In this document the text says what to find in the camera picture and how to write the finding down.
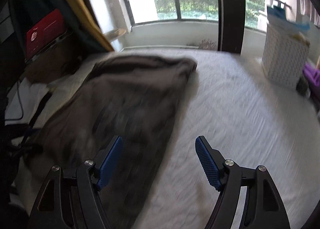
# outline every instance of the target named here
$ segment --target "metal screw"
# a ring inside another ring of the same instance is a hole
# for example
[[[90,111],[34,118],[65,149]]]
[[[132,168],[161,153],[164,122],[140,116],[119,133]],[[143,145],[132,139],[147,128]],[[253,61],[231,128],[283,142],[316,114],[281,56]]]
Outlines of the metal screw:
[[[262,166],[262,165],[260,165],[260,166],[258,167],[258,169],[259,169],[260,171],[262,171],[262,172],[265,172],[265,171],[267,170],[267,168],[266,168],[265,166]]]
[[[85,164],[86,166],[91,166],[91,165],[93,164],[93,160],[86,160],[86,161],[84,162],[84,164]]]
[[[54,165],[52,168],[51,168],[51,170],[52,171],[58,171],[59,170],[59,165]]]
[[[233,160],[226,160],[225,164],[228,165],[228,166],[233,166],[234,162],[233,162]]]

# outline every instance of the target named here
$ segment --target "bed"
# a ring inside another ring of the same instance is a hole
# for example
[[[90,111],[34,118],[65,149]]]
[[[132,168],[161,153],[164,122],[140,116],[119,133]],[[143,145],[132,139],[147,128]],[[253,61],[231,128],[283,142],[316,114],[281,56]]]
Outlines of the bed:
[[[174,130],[134,229],[204,228],[219,193],[196,155],[196,137],[242,167],[263,164],[283,199],[292,229],[306,222],[320,199],[320,128],[313,105],[268,81],[260,58],[196,49],[130,49],[90,56],[57,88],[37,119],[42,127],[80,87],[96,62],[126,54],[192,57],[198,62],[180,103]],[[40,187],[20,162],[16,186],[28,213]],[[242,188],[232,228],[238,228]]]

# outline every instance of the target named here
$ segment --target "yellow curtain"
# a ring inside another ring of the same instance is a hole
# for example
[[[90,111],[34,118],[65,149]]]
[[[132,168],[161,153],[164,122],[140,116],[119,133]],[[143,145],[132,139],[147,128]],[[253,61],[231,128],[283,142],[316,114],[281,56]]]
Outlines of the yellow curtain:
[[[72,11],[84,26],[84,28],[107,50],[114,51],[110,42],[103,36],[100,28],[92,18],[88,8],[85,6],[83,0],[67,0]]]

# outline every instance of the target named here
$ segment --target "laundry basket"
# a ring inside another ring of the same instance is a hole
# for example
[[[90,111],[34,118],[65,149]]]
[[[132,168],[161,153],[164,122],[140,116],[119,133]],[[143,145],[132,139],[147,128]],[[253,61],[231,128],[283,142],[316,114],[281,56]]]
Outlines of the laundry basket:
[[[308,54],[308,45],[268,24],[262,57],[262,69],[268,79],[295,89]]]

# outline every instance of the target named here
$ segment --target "blue gripper pad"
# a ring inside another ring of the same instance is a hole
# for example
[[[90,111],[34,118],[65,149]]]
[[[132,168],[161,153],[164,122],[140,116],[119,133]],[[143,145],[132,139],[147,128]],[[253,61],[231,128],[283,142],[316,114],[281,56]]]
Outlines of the blue gripper pad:
[[[101,190],[103,187],[108,185],[112,172],[115,169],[116,164],[120,158],[123,145],[124,144],[123,144],[122,138],[118,137],[118,139],[113,144],[109,154],[105,158],[99,170],[99,180],[96,184],[99,190]]]
[[[217,191],[220,191],[221,183],[219,180],[219,170],[208,152],[208,149],[199,138],[196,139],[196,153],[209,184],[214,186]]]

